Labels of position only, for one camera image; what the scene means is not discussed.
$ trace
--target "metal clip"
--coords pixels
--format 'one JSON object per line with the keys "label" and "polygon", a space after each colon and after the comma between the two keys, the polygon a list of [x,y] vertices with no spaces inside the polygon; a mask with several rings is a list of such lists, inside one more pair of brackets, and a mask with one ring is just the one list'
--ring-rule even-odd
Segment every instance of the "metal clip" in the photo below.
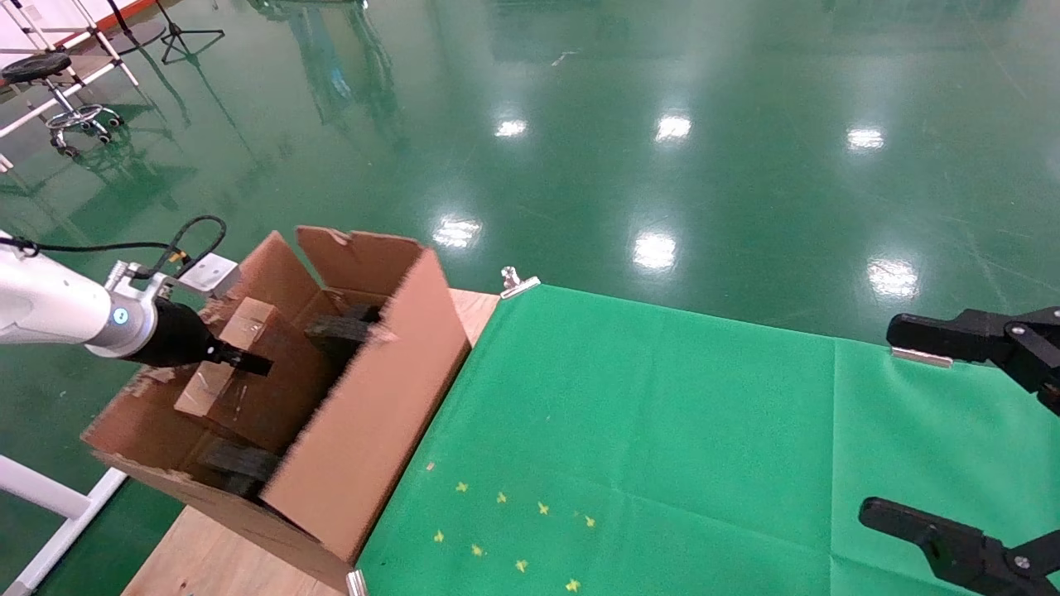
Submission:
{"label": "metal clip", "polygon": [[902,358],[903,361],[913,361],[920,364],[930,364],[932,366],[937,366],[939,368],[953,368],[953,358],[948,358],[946,356],[939,356],[936,354],[929,354],[928,352],[918,352],[917,350],[909,350],[907,348],[895,348],[891,346],[890,355],[896,358]]}
{"label": "metal clip", "polygon": [[350,596],[368,596],[368,584],[365,583],[365,574],[360,569],[353,569],[346,576],[346,586]]}
{"label": "metal clip", "polygon": [[505,278],[505,291],[500,293],[501,300],[507,300],[512,296],[522,294],[535,285],[541,285],[541,280],[536,277],[532,277],[528,280],[519,279],[519,275],[515,273],[515,267],[509,266],[500,269],[500,277]]}

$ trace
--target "black cable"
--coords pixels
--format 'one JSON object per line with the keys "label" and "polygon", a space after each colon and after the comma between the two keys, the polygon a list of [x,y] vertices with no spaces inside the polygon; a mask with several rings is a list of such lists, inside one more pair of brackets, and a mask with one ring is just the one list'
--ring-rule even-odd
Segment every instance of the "black cable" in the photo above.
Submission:
{"label": "black cable", "polygon": [[26,257],[36,257],[41,250],[55,252],[103,252],[106,250],[123,250],[126,248],[169,248],[164,242],[120,242],[118,244],[95,244],[92,246],[64,246],[61,244],[40,244],[32,240],[15,236],[0,238],[0,244],[14,246],[22,251],[29,250]]}
{"label": "black cable", "polygon": [[202,260],[204,257],[213,252],[217,248],[217,246],[220,245],[220,241],[225,240],[225,233],[228,232],[228,226],[225,225],[225,222],[220,217],[217,217],[215,215],[199,215],[197,217],[192,217],[191,220],[189,220],[187,224],[180,226],[180,229],[177,230],[176,235],[173,236],[173,240],[170,241],[170,244],[165,245],[165,252],[163,252],[162,256],[158,258],[158,261],[155,263],[155,266],[147,269],[146,271],[138,271],[136,274],[132,274],[132,277],[136,279],[151,279],[152,277],[154,277],[155,274],[162,270],[162,266],[165,265],[165,262],[170,259],[170,255],[177,252],[179,250],[177,248],[177,243],[180,242],[180,239],[184,236],[184,234],[188,232],[189,229],[191,229],[192,226],[194,226],[199,222],[206,222],[206,221],[215,222],[217,226],[220,227],[220,229],[217,231],[217,236],[213,240],[212,243],[210,243],[210,246],[207,247],[207,249],[204,250],[202,252],[199,252],[197,257],[189,261],[184,261],[184,263],[180,266],[179,269],[177,269],[177,273],[174,274],[173,277],[179,278],[180,276],[188,273],[188,269],[194,267],[196,264],[198,264],[199,261]]}
{"label": "black cable", "polygon": [[[189,258],[183,250],[177,248],[177,244],[184,236],[189,229],[199,222],[214,222],[220,228],[217,230],[216,238],[210,243],[210,246],[206,250],[198,253],[194,258]],[[180,255],[180,268],[173,277],[179,278],[180,276],[188,273],[189,269],[194,267],[201,261],[207,255],[213,252],[220,245],[220,242],[225,240],[225,234],[228,232],[228,226],[225,222],[215,215],[199,215],[197,217],[192,217],[180,229],[177,230],[176,235],[169,244],[161,242],[122,242],[118,244],[96,244],[92,246],[65,246],[61,244],[40,244],[39,242],[34,242],[26,238],[15,236],[15,238],[0,238],[0,245],[14,246],[19,250],[23,251],[26,257],[36,257],[41,250],[52,250],[56,252],[102,252],[106,250],[123,250],[126,248],[162,248],[162,256],[158,258],[155,262],[155,266],[147,269],[146,271],[140,271],[132,275],[136,279],[151,279],[155,274],[160,271],[165,265],[166,261],[171,259],[173,255]]]}

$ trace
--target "tripod stand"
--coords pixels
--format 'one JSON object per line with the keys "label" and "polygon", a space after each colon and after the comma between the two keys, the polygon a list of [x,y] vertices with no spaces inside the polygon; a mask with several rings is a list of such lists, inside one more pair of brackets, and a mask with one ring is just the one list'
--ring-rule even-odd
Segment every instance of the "tripod stand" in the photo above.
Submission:
{"label": "tripod stand", "polygon": [[[155,4],[158,6],[158,10],[162,12],[162,17],[165,18],[165,23],[166,23],[165,35],[162,36],[162,42],[165,43],[165,52],[162,53],[162,64],[170,64],[170,52],[172,52],[173,50],[180,52],[181,54],[184,55],[184,58],[188,58],[190,56],[194,56],[198,52],[206,50],[210,46],[213,46],[214,43],[217,42],[218,39],[225,36],[225,30],[223,29],[180,29],[180,25],[173,22],[173,19],[170,18],[170,14],[165,12],[165,6],[162,5],[162,2],[160,0],[155,0]],[[216,35],[216,37],[211,39],[210,42],[207,43],[206,46],[199,48],[198,52],[192,52],[191,50],[188,49],[188,45],[184,43],[183,36],[196,33],[212,33]],[[181,48],[183,48],[183,50],[181,50],[180,48],[174,48],[174,45],[177,43],[178,41],[180,42],[180,46]]]}

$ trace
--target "stool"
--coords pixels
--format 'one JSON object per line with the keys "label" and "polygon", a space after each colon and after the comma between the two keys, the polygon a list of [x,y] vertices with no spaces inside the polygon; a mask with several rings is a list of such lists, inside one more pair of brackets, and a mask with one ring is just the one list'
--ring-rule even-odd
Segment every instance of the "stool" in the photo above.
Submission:
{"label": "stool", "polygon": [[52,132],[52,146],[55,147],[55,151],[59,155],[77,157],[81,155],[81,152],[77,151],[77,147],[66,143],[66,140],[63,138],[64,130],[73,126],[81,126],[81,129],[85,134],[95,135],[95,138],[101,143],[106,144],[111,140],[110,132],[95,120],[96,117],[100,113],[108,115],[107,124],[110,126],[121,126],[125,121],[122,120],[122,117],[118,112],[100,104],[88,104],[81,107],[70,105],[69,100],[63,94],[63,91],[55,86],[55,83],[48,78],[68,68],[70,68],[70,56],[63,52],[48,52],[22,58],[5,66],[3,70],[0,70],[0,76],[8,83],[40,81],[45,87],[48,87],[48,90],[52,92],[52,97],[55,98],[56,103],[64,110],[61,113],[48,119],[48,122],[45,123]]}

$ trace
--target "white metal frame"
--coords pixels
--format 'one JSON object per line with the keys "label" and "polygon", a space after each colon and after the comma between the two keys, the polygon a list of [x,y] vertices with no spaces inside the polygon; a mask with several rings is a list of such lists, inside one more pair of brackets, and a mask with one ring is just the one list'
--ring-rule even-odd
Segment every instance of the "white metal frame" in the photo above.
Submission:
{"label": "white metal frame", "polygon": [[0,491],[66,518],[66,522],[19,574],[15,583],[4,591],[3,596],[32,594],[124,480],[125,473],[111,468],[85,495],[0,455]]}
{"label": "white metal frame", "polygon": [[[63,43],[64,48],[73,48],[74,46],[77,46],[78,43],[82,43],[87,39],[95,37],[95,39],[99,40],[100,46],[110,56],[110,64],[106,65],[105,67],[89,74],[84,78],[77,76],[77,73],[74,72],[73,67],[68,68],[67,72],[73,77],[74,84],[68,89],[63,91],[63,94],[65,97],[69,98],[70,95],[84,89],[91,82],[95,81],[104,73],[113,70],[116,66],[122,69],[122,71],[125,73],[125,76],[129,78],[129,82],[131,82],[135,87],[139,87],[140,82],[136,80],[136,76],[132,75],[132,71],[130,71],[128,66],[125,65],[125,60],[123,60],[121,56],[118,55],[118,52],[114,51],[114,48],[110,45],[110,41],[107,40],[107,37],[103,35],[103,32],[100,31],[99,27],[96,27],[95,21],[88,13],[88,10],[85,8],[85,5],[81,3],[81,0],[70,0],[70,3],[77,8],[77,13],[80,13],[82,18],[85,19],[84,25],[41,28],[38,27],[37,23],[33,21],[33,19],[30,19],[29,17],[23,15],[20,7],[13,6],[12,0],[0,0],[0,6],[3,6],[3,10],[4,12],[7,13],[7,16],[10,16],[11,19],[15,22],[15,24],[22,30],[22,32],[25,34],[25,37],[30,40],[31,43],[33,43],[33,47],[36,48],[36,51],[48,52],[48,51],[55,51],[57,49],[45,36],[46,33],[75,33],[76,35],[74,35],[73,38]],[[0,49],[0,53],[29,53],[29,54],[33,53],[33,51],[26,51],[26,50],[28,49],[25,48]],[[12,134],[15,129],[25,124],[30,120],[33,120],[34,118],[42,113],[45,110],[55,106],[57,103],[58,102],[55,101],[55,98],[50,98],[43,104],[32,108],[29,113],[0,129],[0,139]],[[0,153],[0,174],[7,172],[12,168],[14,168],[14,164],[11,162],[11,160],[8,160],[6,157],[3,156],[2,153]]]}

